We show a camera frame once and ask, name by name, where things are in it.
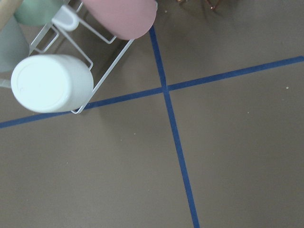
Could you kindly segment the pink bowl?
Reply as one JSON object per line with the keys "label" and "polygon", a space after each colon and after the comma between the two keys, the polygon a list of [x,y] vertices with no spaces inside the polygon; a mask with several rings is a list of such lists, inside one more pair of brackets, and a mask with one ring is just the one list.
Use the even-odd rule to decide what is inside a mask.
{"label": "pink bowl", "polygon": [[155,0],[84,0],[90,14],[113,35],[122,40],[145,35],[157,14]]}

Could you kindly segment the white cup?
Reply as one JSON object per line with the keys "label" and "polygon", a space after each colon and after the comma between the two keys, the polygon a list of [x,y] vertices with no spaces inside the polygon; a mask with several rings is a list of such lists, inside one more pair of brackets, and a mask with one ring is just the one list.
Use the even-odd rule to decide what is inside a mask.
{"label": "white cup", "polygon": [[37,113],[78,109],[90,98],[93,88],[89,67],[70,55],[30,56],[17,64],[11,76],[17,101]]}

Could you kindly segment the pale grey cup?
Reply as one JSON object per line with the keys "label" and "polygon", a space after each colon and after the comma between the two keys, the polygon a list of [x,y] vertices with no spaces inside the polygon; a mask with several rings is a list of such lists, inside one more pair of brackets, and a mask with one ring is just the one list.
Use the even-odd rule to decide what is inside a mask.
{"label": "pale grey cup", "polygon": [[0,32],[0,71],[8,72],[29,56],[29,44],[14,16]]}

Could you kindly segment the green cup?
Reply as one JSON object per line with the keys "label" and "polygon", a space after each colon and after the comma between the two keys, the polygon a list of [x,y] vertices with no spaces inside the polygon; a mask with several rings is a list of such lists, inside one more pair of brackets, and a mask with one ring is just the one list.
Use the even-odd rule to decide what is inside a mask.
{"label": "green cup", "polygon": [[40,26],[49,23],[65,2],[63,0],[24,0],[14,13],[18,23]]}

